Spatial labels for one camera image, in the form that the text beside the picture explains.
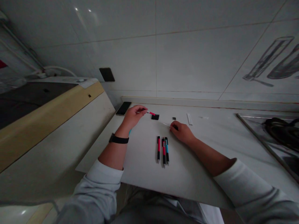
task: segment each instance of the white eraser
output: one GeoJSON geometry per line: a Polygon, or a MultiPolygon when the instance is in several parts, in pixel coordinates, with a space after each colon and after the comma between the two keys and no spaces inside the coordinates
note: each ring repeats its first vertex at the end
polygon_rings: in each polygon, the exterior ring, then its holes
{"type": "Polygon", "coordinates": [[[189,125],[193,125],[190,114],[187,114],[189,125]]]}

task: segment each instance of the white table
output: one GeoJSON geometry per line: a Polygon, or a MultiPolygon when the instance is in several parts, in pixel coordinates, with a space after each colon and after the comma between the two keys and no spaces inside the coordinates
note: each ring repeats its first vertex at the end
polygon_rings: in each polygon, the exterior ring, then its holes
{"type": "MultiPolygon", "coordinates": [[[[169,127],[162,124],[171,124],[172,117],[188,124],[187,113],[190,113],[193,126],[189,127],[197,138],[229,158],[239,158],[268,183],[299,202],[297,183],[235,116],[235,113],[242,112],[273,115],[288,113],[169,105],[145,106],[149,111],[160,114],[160,118],[159,121],[151,120],[151,115],[146,114],[132,129],[121,179],[123,183],[221,208],[232,208],[231,201],[196,156],[169,132],[169,127]],[[157,136],[161,139],[168,138],[170,165],[165,169],[161,163],[162,157],[160,164],[157,164],[157,136]]],[[[88,172],[122,120],[122,116],[115,115],[112,118],[77,166],[77,171],[88,172]]]]}

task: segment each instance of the watch strap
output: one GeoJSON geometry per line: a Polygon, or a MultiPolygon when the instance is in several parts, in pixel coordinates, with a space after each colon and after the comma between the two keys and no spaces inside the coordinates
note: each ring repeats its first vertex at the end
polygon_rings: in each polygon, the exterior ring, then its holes
{"type": "Polygon", "coordinates": [[[118,144],[127,144],[129,142],[129,138],[119,138],[112,133],[109,142],[114,142],[118,144]]]}

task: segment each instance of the drawing on wall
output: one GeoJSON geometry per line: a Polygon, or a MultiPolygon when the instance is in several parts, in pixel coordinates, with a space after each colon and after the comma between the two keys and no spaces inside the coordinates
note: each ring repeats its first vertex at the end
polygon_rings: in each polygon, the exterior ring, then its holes
{"type": "Polygon", "coordinates": [[[299,71],[299,44],[267,75],[269,79],[288,78],[299,71]]]}
{"type": "Polygon", "coordinates": [[[253,67],[253,69],[249,72],[249,74],[245,75],[243,79],[246,81],[256,81],[265,86],[273,87],[274,85],[260,81],[257,78],[260,77],[260,75],[268,68],[268,66],[286,49],[293,39],[293,36],[286,36],[274,40],[274,42],[270,45],[270,47],[268,47],[256,65],[253,67]]]}

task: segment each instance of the smartphone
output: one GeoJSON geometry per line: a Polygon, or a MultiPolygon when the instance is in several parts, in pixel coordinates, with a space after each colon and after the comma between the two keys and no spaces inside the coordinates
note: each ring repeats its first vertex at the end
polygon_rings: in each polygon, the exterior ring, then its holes
{"type": "Polygon", "coordinates": [[[121,107],[116,112],[116,115],[124,116],[132,102],[123,102],[121,107]]]}

